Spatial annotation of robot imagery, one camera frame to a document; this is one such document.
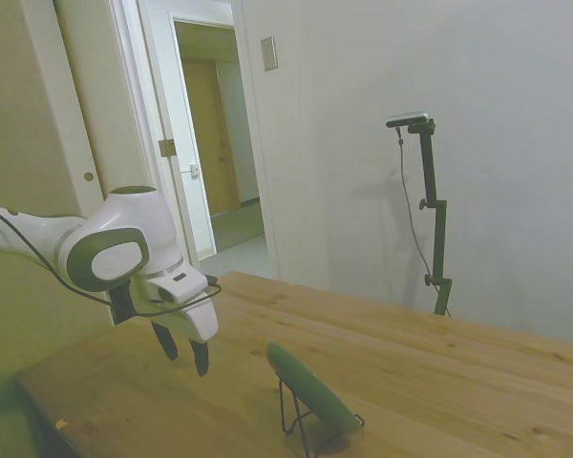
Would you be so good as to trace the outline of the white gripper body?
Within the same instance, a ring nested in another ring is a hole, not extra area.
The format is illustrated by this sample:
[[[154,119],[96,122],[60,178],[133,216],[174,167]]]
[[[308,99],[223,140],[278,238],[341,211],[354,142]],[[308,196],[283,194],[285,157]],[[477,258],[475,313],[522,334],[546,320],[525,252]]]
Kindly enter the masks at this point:
[[[136,276],[141,299],[136,313],[198,343],[209,341],[219,324],[205,275],[196,269],[175,269],[153,276]]]

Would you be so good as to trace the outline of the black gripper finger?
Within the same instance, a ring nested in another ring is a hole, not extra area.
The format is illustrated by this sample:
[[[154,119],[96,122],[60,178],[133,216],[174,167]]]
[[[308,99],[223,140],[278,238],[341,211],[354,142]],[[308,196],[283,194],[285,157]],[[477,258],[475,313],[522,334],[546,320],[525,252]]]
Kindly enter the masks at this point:
[[[164,354],[171,362],[175,361],[179,352],[170,330],[166,326],[155,322],[151,322],[151,325]]]
[[[209,349],[207,342],[197,342],[195,340],[189,340],[193,355],[194,362],[197,373],[200,377],[204,377],[209,369]]]

